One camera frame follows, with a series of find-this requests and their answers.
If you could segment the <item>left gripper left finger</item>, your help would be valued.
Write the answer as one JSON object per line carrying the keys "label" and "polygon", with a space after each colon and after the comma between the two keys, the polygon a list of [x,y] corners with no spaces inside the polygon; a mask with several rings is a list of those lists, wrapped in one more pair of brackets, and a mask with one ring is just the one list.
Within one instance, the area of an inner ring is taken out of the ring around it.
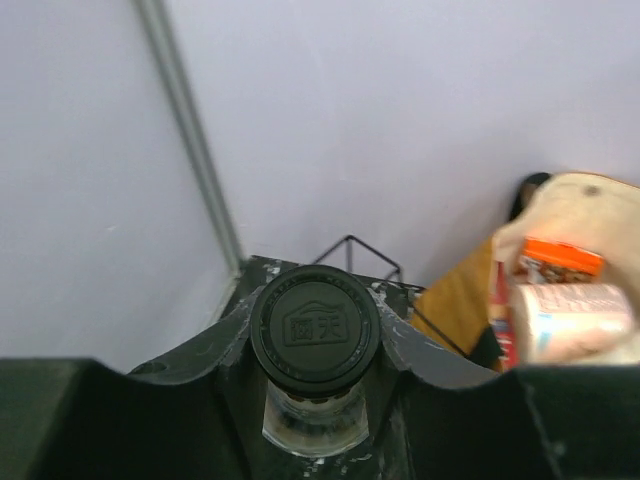
{"label": "left gripper left finger", "polygon": [[261,479],[265,378],[249,295],[122,374],[90,359],[1,363],[5,479]]}

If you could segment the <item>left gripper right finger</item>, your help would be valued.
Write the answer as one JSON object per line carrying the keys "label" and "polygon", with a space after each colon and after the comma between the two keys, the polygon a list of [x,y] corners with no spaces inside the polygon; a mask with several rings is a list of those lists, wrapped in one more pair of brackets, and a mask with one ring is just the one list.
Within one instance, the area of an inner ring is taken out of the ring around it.
{"label": "left gripper right finger", "polygon": [[635,366],[496,373],[442,348],[375,282],[382,344],[367,378],[371,479],[635,479]]}

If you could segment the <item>clear bottle black cap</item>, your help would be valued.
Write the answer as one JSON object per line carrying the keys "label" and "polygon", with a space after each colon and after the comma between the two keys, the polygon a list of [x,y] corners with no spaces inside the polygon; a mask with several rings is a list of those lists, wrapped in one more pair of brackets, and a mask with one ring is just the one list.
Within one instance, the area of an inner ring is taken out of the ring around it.
{"label": "clear bottle black cap", "polygon": [[369,436],[362,379],[381,343],[372,295],[351,274],[306,265],[271,281],[250,316],[268,379],[263,436],[305,458],[340,455]]}

